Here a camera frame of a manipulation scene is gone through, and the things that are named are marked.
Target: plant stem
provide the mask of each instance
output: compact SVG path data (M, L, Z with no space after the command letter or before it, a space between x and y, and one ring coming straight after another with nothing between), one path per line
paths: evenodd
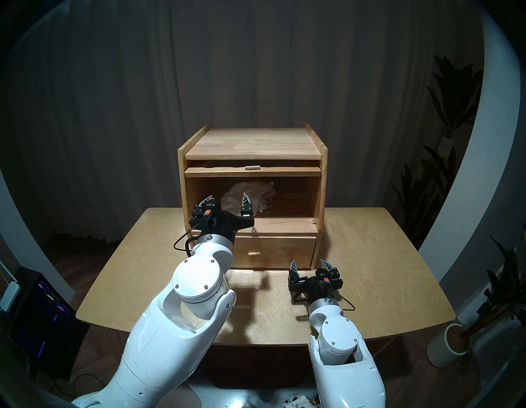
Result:
M472 325L469 329L467 329L464 333L461 334L462 337L469 337L473 333L476 333L477 331L483 329L484 327L490 325L495 320L500 318L501 316L505 315L506 313L509 313L510 310L513 308L512 303L507 303L505 305L497 305L495 306L495 309L493 313L491 313L489 316L483 318L482 320L478 319L474 325Z

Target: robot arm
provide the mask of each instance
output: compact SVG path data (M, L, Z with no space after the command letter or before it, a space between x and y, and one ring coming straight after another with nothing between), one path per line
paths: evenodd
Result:
M189 258L152 300L132 329L117 372L102 390L73 401L78 407L144 408L186 380L204 357L236 302L224 273L232 265L238 229L254 225L251 202L244 195L241 217L222 211L218 200L203 200L194 209L192 227L201 236ZM199 318L195 328L181 313L181 303Z
M310 278L299 277L296 262L289 269L289 290L296 302L307 302L309 322L318 332L309 338L309 355L323 406L384 408L386 393L371 353L355 324L343 316L333 296L343 281L325 260ZM355 362L346 364L354 356Z

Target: gray curtain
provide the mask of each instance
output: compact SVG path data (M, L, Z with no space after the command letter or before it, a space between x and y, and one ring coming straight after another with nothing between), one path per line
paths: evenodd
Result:
M456 2L72 0L2 70L23 165L53 228L122 238L180 206L177 148L211 127L298 127L329 148L327 206L396 203L440 131L426 85Z

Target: cloth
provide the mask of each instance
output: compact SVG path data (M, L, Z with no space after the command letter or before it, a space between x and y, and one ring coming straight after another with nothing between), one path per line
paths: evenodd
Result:
M312 408L313 406L319 407L316 402L311 400L309 397L300 395L295 392L293 395L288 397L281 408Z

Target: open compartment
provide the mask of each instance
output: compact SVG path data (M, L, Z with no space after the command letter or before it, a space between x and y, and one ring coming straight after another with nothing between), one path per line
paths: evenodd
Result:
M239 231L238 235L317 234L317 225L313 220L321 178L316 176L190 177L186 179L188 214L209 195L220 200L233 185L255 180L264 183L272 181L276 195L272 199L272 207L255 214L254 228Z

